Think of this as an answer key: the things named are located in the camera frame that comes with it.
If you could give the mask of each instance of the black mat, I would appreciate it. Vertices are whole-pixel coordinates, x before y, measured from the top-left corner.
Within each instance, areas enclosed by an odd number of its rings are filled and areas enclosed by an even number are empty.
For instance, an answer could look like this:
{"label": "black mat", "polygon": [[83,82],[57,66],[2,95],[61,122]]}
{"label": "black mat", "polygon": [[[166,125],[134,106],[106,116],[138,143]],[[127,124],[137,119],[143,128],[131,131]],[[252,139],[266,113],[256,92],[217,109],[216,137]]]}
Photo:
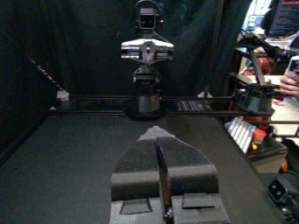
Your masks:
{"label": "black mat", "polygon": [[51,116],[0,168],[0,223],[99,223],[110,218],[110,179],[122,154],[158,125],[204,151],[220,173],[233,223],[281,224],[264,181],[214,118]]}

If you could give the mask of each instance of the wire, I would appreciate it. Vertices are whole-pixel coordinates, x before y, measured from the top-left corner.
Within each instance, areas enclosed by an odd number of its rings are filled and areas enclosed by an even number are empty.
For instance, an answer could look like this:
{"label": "wire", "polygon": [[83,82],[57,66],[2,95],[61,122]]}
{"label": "wire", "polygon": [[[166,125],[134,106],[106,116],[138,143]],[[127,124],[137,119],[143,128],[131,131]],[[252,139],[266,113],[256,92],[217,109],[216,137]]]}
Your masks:
{"label": "wire", "polygon": [[26,51],[22,49],[22,47],[14,42],[14,40],[9,37],[9,35],[3,32],[3,30],[0,30],[0,33],[3,34],[3,36],[9,39],[9,41],[13,43],[14,47],[19,50],[19,52],[22,53],[22,55],[33,62],[33,64],[35,65],[37,69],[42,72],[42,74],[46,76],[46,78],[51,81],[51,83],[55,85],[55,87],[62,91],[63,87],[61,86],[61,84],[57,82],[57,80],[50,76],[50,74],[47,73],[47,71],[43,69],[43,67],[35,62],[35,60],[29,56],[29,54],[26,53]]}
{"label": "wire", "polygon": [[161,16],[162,16],[162,9],[161,9],[161,7],[159,7],[159,5],[158,5],[158,3],[157,3],[155,1],[153,1],[153,0],[141,0],[141,1],[135,4],[135,7],[137,7],[139,4],[142,4],[142,3],[151,3],[151,4],[154,4],[154,6],[155,6],[155,8],[159,10],[159,14],[161,14]]}

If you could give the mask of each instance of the person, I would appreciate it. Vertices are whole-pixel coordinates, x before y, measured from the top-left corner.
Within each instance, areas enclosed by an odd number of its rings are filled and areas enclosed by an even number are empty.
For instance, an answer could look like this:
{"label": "person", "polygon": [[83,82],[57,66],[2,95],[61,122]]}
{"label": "person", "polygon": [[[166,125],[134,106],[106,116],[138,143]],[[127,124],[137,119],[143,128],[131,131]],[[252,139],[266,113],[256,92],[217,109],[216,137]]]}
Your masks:
{"label": "person", "polygon": [[281,93],[284,95],[293,95],[299,101],[299,78],[292,79],[286,75],[281,79]]}
{"label": "person", "polygon": [[269,5],[269,12],[266,13],[262,22],[261,22],[261,28],[265,29],[266,31],[266,35],[269,35],[270,29],[272,29],[272,25],[273,25],[273,21],[276,18],[276,14],[277,14],[277,6],[278,6],[280,0],[273,0],[270,5]]}

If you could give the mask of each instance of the electronic equipment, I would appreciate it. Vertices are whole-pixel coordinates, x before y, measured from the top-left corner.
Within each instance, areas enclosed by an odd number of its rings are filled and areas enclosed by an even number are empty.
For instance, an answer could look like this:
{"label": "electronic equipment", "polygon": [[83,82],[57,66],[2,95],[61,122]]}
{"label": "electronic equipment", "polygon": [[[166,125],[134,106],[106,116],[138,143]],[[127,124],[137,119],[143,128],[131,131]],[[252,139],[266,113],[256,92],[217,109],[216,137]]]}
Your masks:
{"label": "electronic equipment", "polygon": [[299,0],[281,0],[276,9],[276,16],[269,36],[284,37],[298,32]]}

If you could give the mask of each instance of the cable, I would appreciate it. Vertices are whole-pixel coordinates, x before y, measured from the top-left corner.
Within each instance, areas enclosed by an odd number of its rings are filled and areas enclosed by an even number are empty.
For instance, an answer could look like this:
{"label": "cable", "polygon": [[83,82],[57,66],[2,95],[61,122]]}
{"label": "cable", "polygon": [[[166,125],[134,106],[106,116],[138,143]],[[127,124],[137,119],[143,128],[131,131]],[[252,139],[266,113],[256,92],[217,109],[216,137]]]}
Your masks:
{"label": "cable", "polygon": [[34,59],[31,59],[31,57],[29,56],[29,54],[26,53],[26,51],[22,49],[22,47],[14,42],[14,40],[9,37],[9,35],[3,32],[3,30],[0,30],[0,33],[3,34],[3,36],[9,39],[9,41],[14,44],[15,48],[19,50],[19,52],[22,53],[22,55],[33,62],[33,64],[35,65],[37,69],[42,72],[42,74],[45,75],[45,77],[51,81],[51,83],[55,85],[55,87],[62,91],[63,87],[61,86],[61,84],[57,82],[57,80],[49,75],[47,71],[43,69],[43,67],[35,62]]}

